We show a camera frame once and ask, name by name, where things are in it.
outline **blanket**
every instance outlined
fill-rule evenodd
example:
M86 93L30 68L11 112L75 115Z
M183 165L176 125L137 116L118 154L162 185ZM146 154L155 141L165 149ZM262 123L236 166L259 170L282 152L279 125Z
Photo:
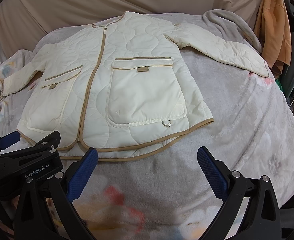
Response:
M228 11L153 16L174 24L196 24L227 41L241 42L262 52L248 25ZM44 44L57 43L82 28L55 30L33 52L18 51L0 66L0 91L2 80L27 64ZM81 197L73 202L98 240L198 239L222 204L197 163L197 150L203 145L230 170L238 170L245 177L268 175L279 207L294 194L294 117L273 75L259 77L216 62L190 47L182 49L181 54L215 122L148 158L98 163ZM30 82L24 90L0 98L0 136L15 130L36 83ZM22 138L7 151L24 147L29 145ZM84 151L76 145L60 154L74 159ZM64 169L73 161L64 160ZM236 233L247 201L244 199L228 236ZM52 214L64 234L58 215L54 210Z

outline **green object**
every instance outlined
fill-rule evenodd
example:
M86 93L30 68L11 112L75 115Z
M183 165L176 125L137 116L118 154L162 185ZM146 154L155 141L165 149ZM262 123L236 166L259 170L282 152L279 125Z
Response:
M281 82L279 81L279 78L277 78L277 79L275 80L275 82L276 82L276 84L279 86L279 89L284 93L284 90L283 90L283 88L282 88L282 84L281 84Z

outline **patch pocket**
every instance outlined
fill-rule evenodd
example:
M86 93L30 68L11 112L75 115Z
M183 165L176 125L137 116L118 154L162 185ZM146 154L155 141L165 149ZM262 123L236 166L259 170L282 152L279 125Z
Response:
M28 129L49 132L60 126L67 99L81 69L82 66L78 66L39 83L40 89L27 118Z
M116 58L107 96L108 122L131 127L185 117L185 99L172 66L170 57Z

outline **beige curtain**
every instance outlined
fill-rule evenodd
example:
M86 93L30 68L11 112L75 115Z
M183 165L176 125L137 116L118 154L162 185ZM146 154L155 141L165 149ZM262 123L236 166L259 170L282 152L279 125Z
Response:
M32 51L47 33L61 27L85 25L122 15L182 12L200 15L226 9L253 28L261 0L3 0L0 41L7 57L19 49Z

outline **metal bolt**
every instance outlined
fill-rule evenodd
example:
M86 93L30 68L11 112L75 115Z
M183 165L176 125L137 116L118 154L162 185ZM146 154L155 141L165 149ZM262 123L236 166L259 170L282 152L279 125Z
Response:
M62 177L64 176L64 173L63 172L57 172L56 174L55 174L55 177L56 177L56 179L61 179Z
M233 171L232 176L235 178L239 178L241 176L241 174L238 171Z
M32 177L28 177L28 178L26 179L26 182L27 182L27 183L32 182Z
M263 181L269 182L269 177L267 175L263 176Z

